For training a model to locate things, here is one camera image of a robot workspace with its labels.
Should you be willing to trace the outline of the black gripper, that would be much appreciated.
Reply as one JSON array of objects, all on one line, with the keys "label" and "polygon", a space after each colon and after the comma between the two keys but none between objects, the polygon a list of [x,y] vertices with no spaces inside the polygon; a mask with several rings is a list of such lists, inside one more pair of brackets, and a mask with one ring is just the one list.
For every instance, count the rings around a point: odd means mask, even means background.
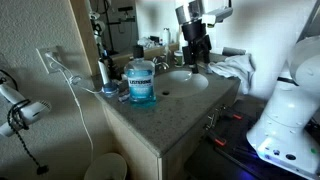
[{"label": "black gripper", "polygon": [[196,59],[199,54],[203,55],[205,64],[209,64],[210,50],[212,49],[209,35],[206,33],[206,25],[201,20],[183,24],[182,32],[188,45],[183,48],[185,62],[190,65],[192,73],[198,74]]}]

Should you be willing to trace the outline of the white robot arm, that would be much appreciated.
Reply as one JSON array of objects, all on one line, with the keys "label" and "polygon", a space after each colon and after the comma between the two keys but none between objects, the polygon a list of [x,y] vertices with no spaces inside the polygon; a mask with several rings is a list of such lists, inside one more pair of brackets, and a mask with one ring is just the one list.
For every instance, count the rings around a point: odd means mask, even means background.
[{"label": "white robot arm", "polygon": [[307,37],[319,0],[176,0],[178,23],[216,25],[211,41],[244,49],[209,69],[237,75],[244,94],[266,105],[246,139],[258,157],[308,180],[319,180],[320,147],[305,131],[320,107],[320,39]]}]

